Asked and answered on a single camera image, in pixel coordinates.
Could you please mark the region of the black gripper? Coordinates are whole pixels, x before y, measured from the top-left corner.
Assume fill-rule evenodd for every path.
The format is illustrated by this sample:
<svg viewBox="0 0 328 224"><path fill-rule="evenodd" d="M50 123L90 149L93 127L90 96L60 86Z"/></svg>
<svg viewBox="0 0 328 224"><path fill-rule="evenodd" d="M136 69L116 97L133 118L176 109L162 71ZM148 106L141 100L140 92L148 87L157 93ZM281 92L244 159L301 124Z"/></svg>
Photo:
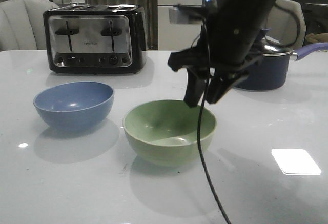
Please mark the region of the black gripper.
<svg viewBox="0 0 328 224"><path fill-rule="evenodd" d="M252 50L261 26L204 25L195 47L171 53L168 65L173 71L187 69L188 81L184 102L196 107L202 97L217 103L231 88L247 79L247 67L260 56ZM209 71L215 74L209 84Z"/></svg>

